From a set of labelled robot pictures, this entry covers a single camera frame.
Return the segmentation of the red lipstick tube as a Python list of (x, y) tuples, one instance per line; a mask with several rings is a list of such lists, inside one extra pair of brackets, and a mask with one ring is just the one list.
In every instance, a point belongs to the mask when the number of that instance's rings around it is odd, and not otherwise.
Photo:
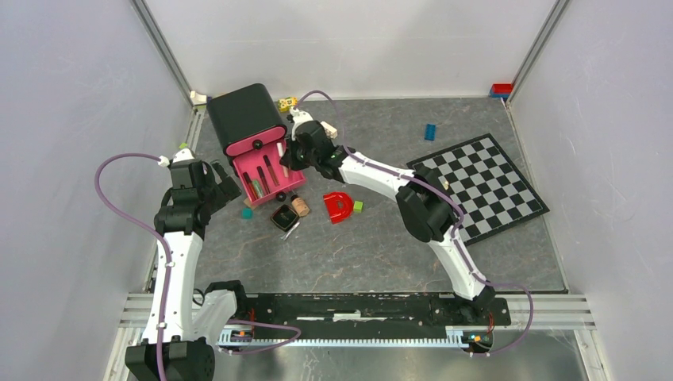
[(253, 181), (252, 181), (252, 179), (250, 178), (250, 176), (247, 172), (244, 172), (242, 175), (243, 175), (245, 185), (248, 189), (248, 197), (250, 198), (250, 200), (252, 202), (254, 202), (257, 199), (257, 193), (256, 193), (256, 189), (254, 187)]

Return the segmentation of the green lip balm tube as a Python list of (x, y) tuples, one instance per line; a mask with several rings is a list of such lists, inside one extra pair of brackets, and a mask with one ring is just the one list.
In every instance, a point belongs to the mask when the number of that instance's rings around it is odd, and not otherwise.
[(256, 179), (253, 179), (252, 180), (252, 185), (253, 185), (253, 188), (256, 192), (256, 197), (257, 198), (262, 198), (265, 195), (265, 193), (264, 193), (264, 190), (263, 190), (262, 186), (260, 185), (259, 181), (256, 180)]

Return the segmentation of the small red lipstick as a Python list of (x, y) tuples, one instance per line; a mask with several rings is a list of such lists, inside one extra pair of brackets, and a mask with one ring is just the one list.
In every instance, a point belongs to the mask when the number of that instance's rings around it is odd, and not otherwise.
[(271, 190), (270, 190), (270, 187), (268, 185), (267, 178), (266, 178), (266, 175), (263, 171), (263, 168), (261, 166), (258, 166), (257, 167), (257, 172), (258, 172), (258, 175), (260, 177), (260, 182), (261, 182), (261, 185), (262, 185), (262, 188), (263, 188), (265, 194), (270, 194)]

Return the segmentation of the brown lip gloss tube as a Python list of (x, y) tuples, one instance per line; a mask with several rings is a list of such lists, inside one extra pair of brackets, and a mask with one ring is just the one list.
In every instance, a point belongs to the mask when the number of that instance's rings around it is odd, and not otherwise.
[(275, 174), (275, 170), (274, 170), (274, 168), (272, 167), (272, 164), (271, 164), (271, 161), (270, 161), (269, 157), (268, 157), (267, 155), (264, 155), (264, 156), (263, 156), (263, 161), (264, 161), (264, 163), (265, 163), (265, 165), (266, 165), (266, 167), (267, 167), (267, 171), (268, 171), (268, 173), (269, 173), (269, 175), (270, 175), (270, 177), (271, 177), (272, 182), (274, 183), (274, 185), (275, 185), (276, 187), (279, 187), (279, 186), (280, 186), (280, 183), (279, 183), (279, 180), (278, 180), (277, 175)]

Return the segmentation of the foundation bottle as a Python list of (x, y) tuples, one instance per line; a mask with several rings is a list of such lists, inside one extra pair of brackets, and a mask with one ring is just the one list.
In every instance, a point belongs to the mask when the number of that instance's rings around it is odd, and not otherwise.
[(290, 196), (290, 204), (299, 217), (306, 217), (310, 213), (310, 208), (306, 201), (296, 194)]

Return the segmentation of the black pink drawer organizer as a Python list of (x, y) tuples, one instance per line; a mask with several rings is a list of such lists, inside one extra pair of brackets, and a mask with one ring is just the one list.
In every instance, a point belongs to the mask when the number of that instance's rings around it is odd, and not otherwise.
[[(252, 202), (255, 206), (271, 200), (284, 202), (291, 191), (306, 182), (301, 171), (288, 168), (289, 178), (283, 175), (276, 143), (282, 142), (286, 148), (288, 128), (265, 85), (253, 83), (211, 98), (206, 103), (206, 111), (222, 153), (240, 179), (247, 198), (248, 189), (242, 174), (247, 172), (261, 185), (257, 167), (263, 168), (271, 193)], [(264, 155), (271, 161), (279, 187), (271, 180), (263, 161)]]

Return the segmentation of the silver tweezers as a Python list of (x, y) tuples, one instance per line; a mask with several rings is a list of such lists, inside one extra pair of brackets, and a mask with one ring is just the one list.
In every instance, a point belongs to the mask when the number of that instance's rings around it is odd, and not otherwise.
[(285, 234), (282, 236), (282, 238), (281, 238), (282, 241), (286, 241), (286, 240), (289, 238), (289, 236), (293, 233), (293, 231), (295, 231), (295, 230), (297, 229), (297, 227), (300, 226), (300, 224), (301, 224), (301, 222), (298, 221), (298, 222), (296, 222), (294, 225), (292, 225), (292, 226), (288, 229), (288, 231), (285, 232)]

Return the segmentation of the pink white lip gloss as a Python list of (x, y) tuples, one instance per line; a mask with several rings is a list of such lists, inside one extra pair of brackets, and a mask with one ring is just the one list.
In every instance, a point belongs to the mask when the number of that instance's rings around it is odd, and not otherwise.
[(286, 149), (285, 146), (283, 145), (282, 142), (277, 142), (276, 143), (276, 148), (279, 154), (279, 160), (280, 160), (280, 167), (283, 170), (283, 175), (286, 179), (289, 178), (289, 169), (288, 167), (283, 163), (283, 157), (285, 155)]

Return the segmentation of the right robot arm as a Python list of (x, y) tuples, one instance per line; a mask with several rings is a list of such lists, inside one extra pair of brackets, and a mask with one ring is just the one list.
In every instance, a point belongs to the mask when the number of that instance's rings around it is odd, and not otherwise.
[(281, 163), (292, 170), (314, 168), (324, 178), (374, 191), (396, 202), (407, 232), (426, 243), (447, 272), (460, 317), (478, 324), (490, 314), (495, 290), (476, 267), (459, 227), (464, 215), (436, 171), (403, 170), (335, 145), (319, 121), (291, 117), (291, 133)]

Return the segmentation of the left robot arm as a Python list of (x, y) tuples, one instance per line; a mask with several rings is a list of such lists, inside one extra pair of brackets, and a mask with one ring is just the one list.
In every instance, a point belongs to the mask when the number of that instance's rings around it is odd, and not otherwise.
[(140, 343), (126, 349), (125, 365), (139, 380), (211, 380), (217, 339), (227, 321), (248, 316), (249, 302), (217, 287), (195, 313), (195, 270), (212, 215), (241, 192), (218, 162), (200, 160), (188, 148), (161, 161), (172, 185), (154, 218), (159, 247), (152, 308)]

